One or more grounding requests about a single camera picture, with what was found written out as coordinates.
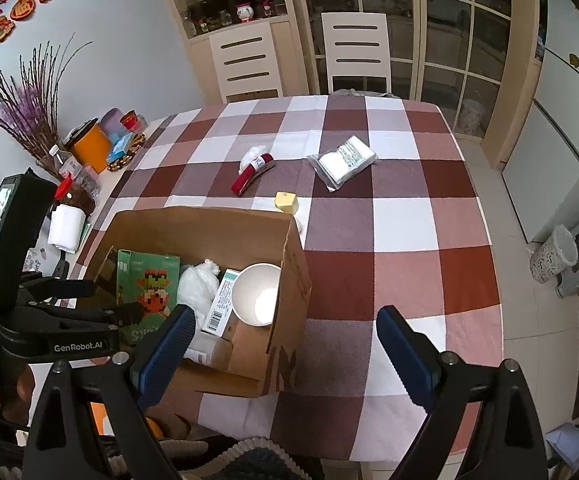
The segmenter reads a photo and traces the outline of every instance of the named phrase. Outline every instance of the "yellow cube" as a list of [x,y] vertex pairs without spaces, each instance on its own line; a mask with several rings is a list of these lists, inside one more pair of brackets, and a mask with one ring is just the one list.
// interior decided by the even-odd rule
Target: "yellow cube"
[[284,213],[293,215],[298,210],[298,199],[294,193],[279,191],[274,198],[274,205]]

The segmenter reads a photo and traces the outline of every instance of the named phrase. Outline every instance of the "table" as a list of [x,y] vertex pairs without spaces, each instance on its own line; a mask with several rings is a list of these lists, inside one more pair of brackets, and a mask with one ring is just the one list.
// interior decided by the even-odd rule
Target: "table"
[[[356,135],[380,161],[330,193],[305,156]],[[276,166],[242,197],[239,160],[266,144]],[[100,208],[74,275],[116,212],[173,205],[274,209],[298,195],[313,291],[296,386],[259,399],[183,392],[162,406],[235,438],[267,436],[287,452],[398,461],[425,413],[410,402],[380,345],[375,316],[395,304],[439,350],[498,366],[501,305],[482,209],[454,136],[435,105],[387,98],[299,96],[214,105],[168,117]],[[455,450],[467,445],[475,411]]]

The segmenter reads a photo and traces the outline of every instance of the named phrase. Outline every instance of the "white chair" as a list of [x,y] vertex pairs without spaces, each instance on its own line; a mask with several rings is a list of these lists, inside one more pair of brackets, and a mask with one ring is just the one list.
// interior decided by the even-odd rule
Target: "white chair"
[[335,76],[374,76],[386,79],[392,91],[387,18],[376,12],[323,12],[327,85]]
[[228,96],[276,90],[283,95],[270,24],[250,23],[210,36],[223,102]]

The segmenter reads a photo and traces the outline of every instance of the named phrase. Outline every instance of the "white wall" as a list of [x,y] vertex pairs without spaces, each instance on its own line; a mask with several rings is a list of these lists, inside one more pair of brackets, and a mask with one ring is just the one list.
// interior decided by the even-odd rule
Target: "white wall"
[[[9,14],[14,0],[2,6]],[[108,109],[132,108],[148,121],[199,108],[201,90],[192,74],[166,0],[51,0],[18,22],[0,44],[0,70],[18,74],[19,55],[48,40],[85,47],[64,73],[58,93],[61,134]],[[0,182],[34,160],[0,129]]]

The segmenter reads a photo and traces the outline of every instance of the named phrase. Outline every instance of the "white cup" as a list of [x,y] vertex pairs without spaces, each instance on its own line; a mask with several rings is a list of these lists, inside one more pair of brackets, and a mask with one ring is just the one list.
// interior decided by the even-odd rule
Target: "white cup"
[[232,305],[238,319],[252,326],[271,325],[280,280],[281,267],[276,265],[254,264],[242,270],[232,285]]

